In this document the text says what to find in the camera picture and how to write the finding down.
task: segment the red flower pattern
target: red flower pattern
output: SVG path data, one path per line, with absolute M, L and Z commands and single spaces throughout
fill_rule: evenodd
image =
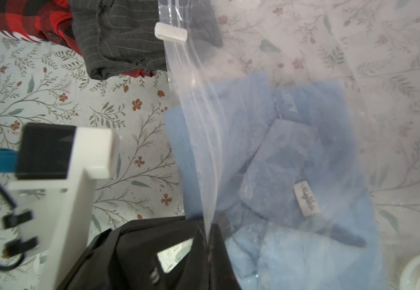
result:
M 223 25 L 223 24 L 226 24 L 226 23 L 228 23 L 228 16 L 222 15 L 222 16 L 218 17 L 218 24 L 219 25 Z
M 384 34 L 381 34 L 378 36 L 378 40 L 376 40 L 377 44 L 385 45 L 389 40 L 387 39 L 387 36 Z
M 65 102 L 66 100 L 68 100 L 68 96 L 65 93 L 63 93 L 59 96 L 59 100 L 61 102 Z
M 18 121 L 15 121 L 15 123 L 10 124 L 10 129 L 12 129 L 13 131 L 16 131 L 20 128 L 21 123 Z
M 3 250 L 3 251 L 2 251 L 2 258 L 3 258 L 3 259 L 8 259 L 8 258 L 10 258 L 10 256 L 8 255 L 8 251 L 7 251 L 7 250 Z
M 137 99 L 136 101 L 132 101 L 132 110 L 140 110 L 142 106 L 141 100 Z
M 292 62 L 292 65 L 294 66 L 294 69 L 296 69 L 296 70 L 298 70 L 298 69 L 303 70 L 303 68 L 304 68 L 303 62 L 304 61 L 305 60 L 303 58 L 302 59 L 295 58 L 295 60 Z
M 400 125 L 399 126 L 399 136 L 400 137 L 408 137 L 408 131 L 411 129 L 409 125 Z
M 134 161 L 134 164 L 137 164 L 137 167 L 141 167 L 141 165 L 145 164 L 145 161 L 142 160 L 142 156 L 139 156 L 137 160 Z
M 276 8 L 275 10 L 273 10 L 273 13 L 276 14 L 276 16 L 281 16 L 284 12 L 282 8 Z
M 162 203 L 165 203 L 166 206 L 169 206 L 173 199 L 168 197 L 168 194 L 164 194 L 163 197 L 164 198 L 162 198 Z

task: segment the blue clothing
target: blue clothing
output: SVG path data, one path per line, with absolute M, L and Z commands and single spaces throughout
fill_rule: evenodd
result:
M 206 106 L 214 108 L 218 128 L 209 135 L 221 132 L 224 157 L 217 212 L 225 217 L 220 227 L 229 233 L 225 244 L 242 289 L 386 289 L 374 210 L 341 86 L 329 80 L 271 92 L 264 73 L 254 72 L 213 90 L 217 98 Z M 191 144 L 205 142 L 191 142 L 180 107 L 167 111 L 165 123 L 186 217 L 200 216 Z M 303 180 L 321 210 L 309 217 L 293 193 Z

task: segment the floral tablecloth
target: floral tablecloth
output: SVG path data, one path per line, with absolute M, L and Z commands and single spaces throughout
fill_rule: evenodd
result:
M 397 289 L 402 266 L 420 253 L 420 2 L 344 0 L 324 7 L 295 0 L 259 3 L 269 6 L 274 20 L 291 24 L 288 29 L 293 39 L 309 45 L 309 53 L 321 60 L 325 73 L 342 79 L 347 90 L 362 90 L 368 98 L 364 103 L 369 119 L 374 120 L 370 128 L 377 130 L 371 136 L 381 139 L 361 142 L 359 154 L 368 163 L 366 168 L 375 168 L 367 179 L 387 258 L 389 287 Z M 388 10 L 392 17 L 376 20 L 385 19 L 382 15 Z M 215 11 L 226 44 L 250 36 L 252 26 L 244 22 L 244 15 L 218 7 Z M 323 45 L 323 38 L 338 26 L 352 31 L 340 39 L 340 45 Z M 262 42 L 260 50 L 276 50 L 275 44 Z M 371 61 L 344 64 L 344 54 L 354 44 L 362 45 L 364 59 L 368 56 Z M 308 76 L 309 63 L 303 55 L 291 56 L 289 62 L 273 67 L 274 83 L 294 83 L 281 79 L 282 70 Z M 405 61 L 397 65 L 395 60 L 402 57 Z M 247 70 L 260 66 L 249 51 L 236 61 L 244 62 Z M 97 185 L 90 237 L 131 219 L 182 215 L 179 178 L 163 123 L 163 112 L 178 103 L 167 80 L 167 74 L 159 72 L 153 78 L 121 76 L 94 81 L 87 77 L 83 59 L 70 49 L 0 37 L 0 148 L 17 148 L 27 122 L 113 128 L 121 140 L 119 174 Z M 374 87 L 387 91 L 392 104 L 398 105 L 370 110 L 370 103 L 381 102 L 374 99 L 379 96 L 373 93 Z M 377 154 L 375 148 L 387 151 Z M 9 178 L 0 174 L 3 183 Z M 0 217 L 6 212 L 0 199 Z M 1 252 L 14 234 L 0 228 L 3 263 L 14 262 Z M 16 270 L 0 272 L 0 289 L 35 289 L 45 259 L 44 255 L 29 257 Z

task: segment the shirt button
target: shirt button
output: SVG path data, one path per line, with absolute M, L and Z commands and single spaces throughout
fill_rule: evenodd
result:
M 60 39 L 60 36 L 56 35 L 56 34 L 55 34 L 55 33 L 53 33 L 52 31 L 49 31 L 47 34 L 48 34 L 49 36 L 51 36 L 51 37 L 55 38 L 55 39 Z

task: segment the clothing label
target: clothing label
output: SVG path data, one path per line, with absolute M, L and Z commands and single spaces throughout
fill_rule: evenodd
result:
M 306 180 L 294 185 L 294 193 L 305 217 L 321 212 L 318 207 L 318 202 L 316 201 L 315 196 L 313 195 Z

